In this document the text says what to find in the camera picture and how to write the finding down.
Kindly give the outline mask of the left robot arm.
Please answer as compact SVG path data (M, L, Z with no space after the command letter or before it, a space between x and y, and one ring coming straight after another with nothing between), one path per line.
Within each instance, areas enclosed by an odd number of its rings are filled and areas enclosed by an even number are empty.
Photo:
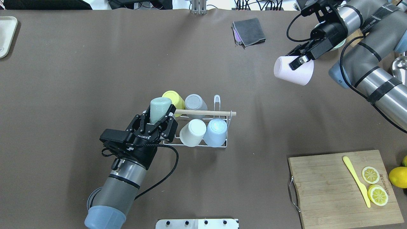
M126 130L105 129L100 136L104 150L115 156L103 187L89 197L84 224L89 229L120 229L138 194L161 141L172 142L178 127L176 108L169 106L164 116L149 123L151 109L134 116Z

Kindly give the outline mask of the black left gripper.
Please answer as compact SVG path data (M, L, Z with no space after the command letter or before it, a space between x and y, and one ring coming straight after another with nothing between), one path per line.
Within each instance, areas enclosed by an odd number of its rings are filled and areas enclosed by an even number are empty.
M135 135L133 143L127 147L133 148L134 159L144 168L148 169L157 152L157 146L162 140L172 142L177 131L177 121L174 113L176 107L170 105L166 114L155 124L149 123L150 112L145 111L141 115L136 115L128 125L127 131Z

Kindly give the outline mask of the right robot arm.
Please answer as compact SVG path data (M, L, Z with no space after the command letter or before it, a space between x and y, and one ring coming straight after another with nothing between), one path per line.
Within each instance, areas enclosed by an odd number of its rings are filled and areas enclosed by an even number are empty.
M379 67L392 51L406 51L406 13L390 0L308 0L300 15L316 14L319 24L310 38L301 40L283 64L291 71L331 51L353 32L360 41L349 51L343 48L329 75L342 87L351 88L388 122L406 132L406 85Z

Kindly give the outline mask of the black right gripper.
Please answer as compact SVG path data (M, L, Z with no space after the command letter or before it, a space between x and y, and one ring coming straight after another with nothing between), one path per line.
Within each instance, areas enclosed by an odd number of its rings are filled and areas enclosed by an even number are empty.
M348 35L344 21L324 21L318 24L310 33L310 38L299 41L285 56L298 56L289 63L295 71L310 60L316 60L339 44Z

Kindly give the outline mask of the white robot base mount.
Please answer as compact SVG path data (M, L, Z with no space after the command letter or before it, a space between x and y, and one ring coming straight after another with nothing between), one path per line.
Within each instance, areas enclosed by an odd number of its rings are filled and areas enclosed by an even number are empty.
M238 219L161 219L156 229L239 229Z

